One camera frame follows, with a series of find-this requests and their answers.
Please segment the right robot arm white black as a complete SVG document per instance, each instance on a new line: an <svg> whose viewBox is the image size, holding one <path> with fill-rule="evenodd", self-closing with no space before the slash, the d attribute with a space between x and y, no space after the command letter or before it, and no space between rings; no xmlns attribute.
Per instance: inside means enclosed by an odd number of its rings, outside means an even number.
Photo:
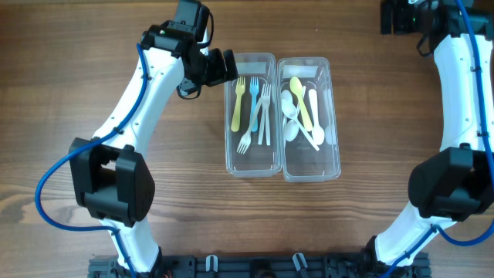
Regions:
<svg viewBox="0 0 494 278"><path fill-rule="evenodd" d="M410 266L437 234L473 246L493 234L457 240L445 230L493 203L493 15L471 1L385 0L381 33L421 34L438 68L442 89L440 151L408 181L408 203L369 243L372 258L390 268Z"/></svg>

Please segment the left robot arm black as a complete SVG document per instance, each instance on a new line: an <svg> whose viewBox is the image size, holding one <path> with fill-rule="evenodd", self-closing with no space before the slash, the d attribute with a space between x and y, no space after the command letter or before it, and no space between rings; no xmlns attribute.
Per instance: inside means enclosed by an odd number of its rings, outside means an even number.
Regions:
<svg viewBox="0 0 494 278"><path fill-rule="evenodd" d="M180 1L175 16L145 31L135 72L110 117L91 140L77 138L70 161L78 205L108 225L121 276L162 275L161 249L147 214L155 183L144 160L154 128L173 93L194 99L203 86L237 78L231 50L208 49L213 16L199 1Z"/></svg>

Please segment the light blue spork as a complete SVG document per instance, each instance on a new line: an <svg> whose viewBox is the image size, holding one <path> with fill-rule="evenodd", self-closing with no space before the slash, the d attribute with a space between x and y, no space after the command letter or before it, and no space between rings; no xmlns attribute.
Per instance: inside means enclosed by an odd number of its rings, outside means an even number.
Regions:
<svg viewBox="0 0 494 278"><path fill-rule="evenodd" d="M259 94L259 78L257 76L251 77L251 82L249 85L249 92L251 94L250 122L252 123L252 131L255 132L258 129L257 116L255 115L255 107L257 105L257 96Z"/></svg>

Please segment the yellow plastic fork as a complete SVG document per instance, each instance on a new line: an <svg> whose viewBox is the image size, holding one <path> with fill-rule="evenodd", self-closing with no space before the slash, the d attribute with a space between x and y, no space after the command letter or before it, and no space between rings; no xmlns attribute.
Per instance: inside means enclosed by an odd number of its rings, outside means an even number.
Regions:
<svg viewBox="0 0 494 278"><path fill-rule="evenodd" d="M240 113L241 113L241 105L242 105L242 96L245 93L245 77L240 76L237 79L236 87L235 87L235 107L232 115L231 122L231 131L237 132L240 128Z"/></svg>

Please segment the white wide-handled spoon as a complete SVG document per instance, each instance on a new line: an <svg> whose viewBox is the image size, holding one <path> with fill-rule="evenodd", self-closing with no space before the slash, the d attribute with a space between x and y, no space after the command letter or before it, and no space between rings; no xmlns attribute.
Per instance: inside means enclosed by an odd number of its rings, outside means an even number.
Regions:
<svg viewBox="0 0 494 278"><path fill-rule="evenodd" d="M315 89L310 89L309 92L310 106L313 115L313 139L317 145L321 145L325 139L325 133L323 128L320 126L319 122L319 111L318 111L318 100L317 91Z"/></svg>

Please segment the yellow plastic spoon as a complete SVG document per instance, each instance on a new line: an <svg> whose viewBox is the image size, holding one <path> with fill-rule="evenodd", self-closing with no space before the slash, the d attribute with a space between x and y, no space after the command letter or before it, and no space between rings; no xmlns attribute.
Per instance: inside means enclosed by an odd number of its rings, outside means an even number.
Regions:
<svg viewBox="0 0 494 278"><path fill-rule="evenodd" d="M299 111L303 119L303 126L307 131L311 131L313 129L313 124L310 119L306 105L304 103L304 99L303 99L304 89L300 79L296 76L292 76L289 81L289 86L290 86L290 90L298 100Z"/></svg>

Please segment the white plastic fork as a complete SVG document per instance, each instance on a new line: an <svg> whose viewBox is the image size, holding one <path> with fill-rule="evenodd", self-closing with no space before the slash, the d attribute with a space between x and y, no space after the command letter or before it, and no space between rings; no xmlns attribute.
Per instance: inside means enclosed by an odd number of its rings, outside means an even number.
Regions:
<svg viewBox="0 0 494 278"><path fill-rule="evenodd" d="M266 144L269 146L271 144L270 139L270 121L269 121L269 106L271 104L271 86L266 84L266 91L264 94L264 111L265 111L265 133L266 133Z"/></svg>

